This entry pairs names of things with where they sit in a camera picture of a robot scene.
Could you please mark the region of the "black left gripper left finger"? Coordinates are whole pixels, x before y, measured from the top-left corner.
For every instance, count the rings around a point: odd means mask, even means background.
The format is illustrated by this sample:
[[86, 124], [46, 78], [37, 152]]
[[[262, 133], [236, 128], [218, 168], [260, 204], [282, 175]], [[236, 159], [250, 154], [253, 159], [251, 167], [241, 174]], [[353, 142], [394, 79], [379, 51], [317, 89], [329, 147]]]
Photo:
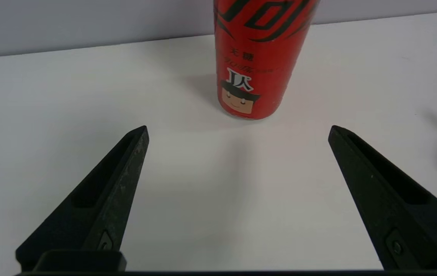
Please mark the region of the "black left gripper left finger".
[[17, 248], [23, 271], [123, 271], [123, 236], [149, 145], [127, 133]]

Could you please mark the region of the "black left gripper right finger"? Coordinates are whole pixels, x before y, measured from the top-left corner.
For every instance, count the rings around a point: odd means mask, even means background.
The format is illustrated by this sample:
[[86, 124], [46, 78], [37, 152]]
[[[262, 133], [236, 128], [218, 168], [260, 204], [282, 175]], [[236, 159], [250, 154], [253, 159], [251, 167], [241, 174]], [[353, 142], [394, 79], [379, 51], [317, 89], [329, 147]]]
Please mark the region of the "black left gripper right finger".
[[384, 269], [437, 269], [437, 198], [352, 131], [328, 142]]

